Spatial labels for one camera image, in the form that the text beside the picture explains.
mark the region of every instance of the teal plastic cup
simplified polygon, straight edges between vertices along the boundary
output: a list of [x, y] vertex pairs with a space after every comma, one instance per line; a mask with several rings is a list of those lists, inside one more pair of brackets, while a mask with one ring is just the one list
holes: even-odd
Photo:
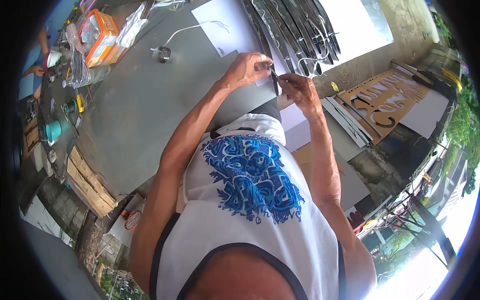
[[45, 126], [48, 141], [51, 143], [57, 139], [61, 134], [60, 122], [58, 120], [53, 121]]

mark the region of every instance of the yellow tool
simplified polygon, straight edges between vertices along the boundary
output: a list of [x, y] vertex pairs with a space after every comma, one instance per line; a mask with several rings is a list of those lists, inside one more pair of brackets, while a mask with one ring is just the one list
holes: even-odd
[[84, 110], [83, 96], [81, 94], [77, 94], [76, 101], [77, 101], [78, 112], [83, 112]]

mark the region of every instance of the orange container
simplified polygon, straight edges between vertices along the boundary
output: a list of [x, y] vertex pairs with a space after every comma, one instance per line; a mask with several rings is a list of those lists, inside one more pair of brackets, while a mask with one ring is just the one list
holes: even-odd
[[89, 68], [98, 66], [100, 64], [110, 64], [107, 60], [107, 56], [115, 45], [115, 41], [119, 35], [119, 31], [113, 22], [113, 18], [106, 14], [100, 12], [98, 9], [92, 10], [85, 21], [80, 26], [78, 34], [80, 35], [82, 28], [85, 22], [92, 16], [95, 15], [98, 27], [100, 27], [100, 36], [96, 40], [92, 49], [85, 58], [87, 66]]
[[107, 54], [102, 64], [110, 65], [111, 63], [117, 63], [127, 50], [128, 48], [120, 47], [115, 44], [112, 49], [110, 49], [110, 52]]

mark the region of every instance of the white tank top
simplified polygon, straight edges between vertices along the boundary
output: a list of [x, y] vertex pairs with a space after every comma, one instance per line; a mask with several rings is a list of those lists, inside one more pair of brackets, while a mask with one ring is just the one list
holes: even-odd
[[284, 147], [280, 122], [247, 114], [216, 132], [185, 172], [188, 202], [158, 242], [151, 299], [185, 298], [213, 254], [238, 246], [269, 262], [297, 299], [338, 299], [341, 247]]

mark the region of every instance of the man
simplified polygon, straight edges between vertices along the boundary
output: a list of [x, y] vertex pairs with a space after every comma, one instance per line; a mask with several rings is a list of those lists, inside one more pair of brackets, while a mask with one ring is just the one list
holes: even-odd
[[[130, 269], [151, 299], [362, 299], [369, 252], [340, 208], [340, 178], [313, 82], [279, 77], [310, 124], [312, 188], [284, 147], [280, 121], [247, 114], [204, 134], [234, 89], [269, 76], [241, 53], [180, 122], [160, 159], [132, 239]], [[178, 187], [188, 200], [175, 213]]]

